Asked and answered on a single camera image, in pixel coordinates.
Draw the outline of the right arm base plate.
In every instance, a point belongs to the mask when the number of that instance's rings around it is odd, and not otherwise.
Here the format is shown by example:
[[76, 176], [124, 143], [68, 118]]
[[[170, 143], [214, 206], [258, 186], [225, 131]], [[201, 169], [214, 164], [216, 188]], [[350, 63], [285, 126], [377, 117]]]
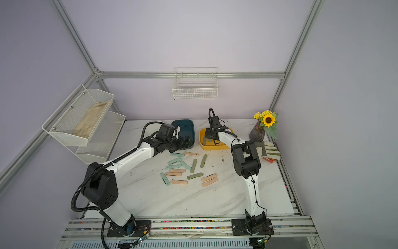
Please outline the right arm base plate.
[[254, 224], [249, 224], [245, 219], [232, 219], [232, 232], [234, 236], [273, 236], [274, 228], [268, 218]]

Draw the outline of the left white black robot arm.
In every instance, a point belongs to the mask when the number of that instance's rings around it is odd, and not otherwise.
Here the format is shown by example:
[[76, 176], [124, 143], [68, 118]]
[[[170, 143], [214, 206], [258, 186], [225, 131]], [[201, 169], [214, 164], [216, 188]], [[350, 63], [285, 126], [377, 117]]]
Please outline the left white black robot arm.
[[138, 145], [133, 149], [103, 164], [93, 162], [88, 166], [83, 182], [72, 197], [72, 211], [98, 211], [126, 233], [132, 233], [136, 227], [135, 217], [119, 199], [119, 180], [157, 154], [191, 148], [195, 142], [194, 132], [188, 132], [186, 126], [175, 122], [167, 124], [158, 121], [158, 131], [146, 136], [146, 128], [152, 124], [144, 125]]

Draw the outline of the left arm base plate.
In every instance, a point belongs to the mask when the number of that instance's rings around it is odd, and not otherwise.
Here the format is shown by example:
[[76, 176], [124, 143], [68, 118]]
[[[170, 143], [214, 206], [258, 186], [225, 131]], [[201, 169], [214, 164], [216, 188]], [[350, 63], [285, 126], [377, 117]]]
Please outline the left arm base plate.
[[110, 222], [110, 227], [107, 232], [107, 237], [118, 238], [118, 237], [133, 237], [139, 238], [144, 235], [144, 232], [149, 232], [151, 228], [150, 220], [135, 220], [131, 223], [124, 225], [123, 227], [118, 226], [114, 222]]

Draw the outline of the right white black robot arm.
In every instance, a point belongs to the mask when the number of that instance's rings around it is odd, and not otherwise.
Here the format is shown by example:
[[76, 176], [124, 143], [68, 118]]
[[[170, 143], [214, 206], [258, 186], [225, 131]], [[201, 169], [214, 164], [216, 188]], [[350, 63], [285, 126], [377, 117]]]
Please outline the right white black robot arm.
[[224, 128], [205, 129], [205, 138], [228, 146], [234, 170], [245, 181], [247, 195], [245, 226], [248, 233], [255, 234], [261, 229], [267, 228], [267, 210], [261, 204], [258, 187], [261, 163], [255, 142], [242, 140]]

